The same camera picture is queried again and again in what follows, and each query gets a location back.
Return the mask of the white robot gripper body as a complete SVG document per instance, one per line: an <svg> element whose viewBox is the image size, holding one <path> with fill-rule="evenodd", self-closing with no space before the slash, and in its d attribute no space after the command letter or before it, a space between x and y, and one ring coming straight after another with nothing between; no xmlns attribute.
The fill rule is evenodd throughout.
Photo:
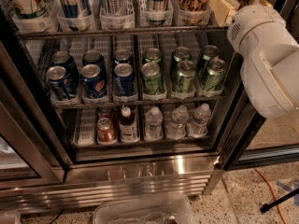
<svg viewBox="0 0 299 224"><path fill-rule="evenodd" d="M238 10L229 24L227 38L244 58L257 49L270 52L270 60L281 60L298 49L285 20L273 8L262 5Z"/></svg>

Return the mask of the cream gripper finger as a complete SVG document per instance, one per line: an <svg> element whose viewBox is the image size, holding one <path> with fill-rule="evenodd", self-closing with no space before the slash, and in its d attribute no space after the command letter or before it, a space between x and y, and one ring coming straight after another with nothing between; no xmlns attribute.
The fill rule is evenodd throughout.
<svg viewBox="0 0 299 224"><path fill-rule="evenodd" d="M229 25L240 7L237 0L209 0L208 4L212 10L211 21L219 27Z"/></svg>
<svg viewBox="0 0 299 224"><path fill-rule="evenodd" d="M249 0L250 5L262 5L264 7L272 7L272 5L267 0Z"/></svg>

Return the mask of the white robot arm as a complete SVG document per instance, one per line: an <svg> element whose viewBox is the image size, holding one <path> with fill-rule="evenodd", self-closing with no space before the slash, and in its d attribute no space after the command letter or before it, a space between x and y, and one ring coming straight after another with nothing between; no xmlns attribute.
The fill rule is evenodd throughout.
<svg viewBox="0 0 299 224"><path fill-rule="evenodd" d="M213 22L243 57L240 76L260 115L274 119L299 107L299 44L271 7L241 7L236 0L209 0Z"/></svg>

